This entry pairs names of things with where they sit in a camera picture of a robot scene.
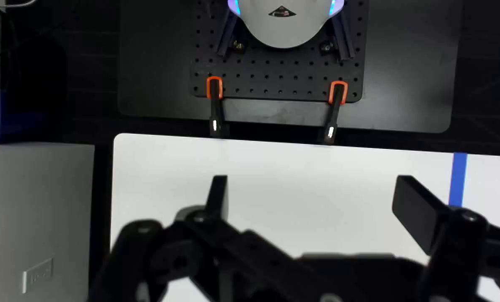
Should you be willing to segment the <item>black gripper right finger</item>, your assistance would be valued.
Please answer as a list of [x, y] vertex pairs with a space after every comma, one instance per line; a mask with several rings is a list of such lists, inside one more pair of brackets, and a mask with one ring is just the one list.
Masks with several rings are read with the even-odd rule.
[[452, 210], [415, 176], [400, 174], [393, 213], [416, 245], [430, 255]]

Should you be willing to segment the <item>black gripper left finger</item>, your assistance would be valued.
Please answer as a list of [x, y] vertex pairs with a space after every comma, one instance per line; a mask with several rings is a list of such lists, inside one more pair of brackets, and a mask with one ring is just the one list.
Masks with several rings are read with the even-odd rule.
[[205, 213], [217, 220], [224, 218], [229, 205], [227, 198], [229, 198], [229, 176], [217, 174], [212, 180]]

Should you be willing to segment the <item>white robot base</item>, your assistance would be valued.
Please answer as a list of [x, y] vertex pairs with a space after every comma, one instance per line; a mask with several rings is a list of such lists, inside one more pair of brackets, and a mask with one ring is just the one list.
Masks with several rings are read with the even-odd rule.
[[272, 49], [296, 49], [339, 15], [348, 0], [225, 0], [247, 30]]

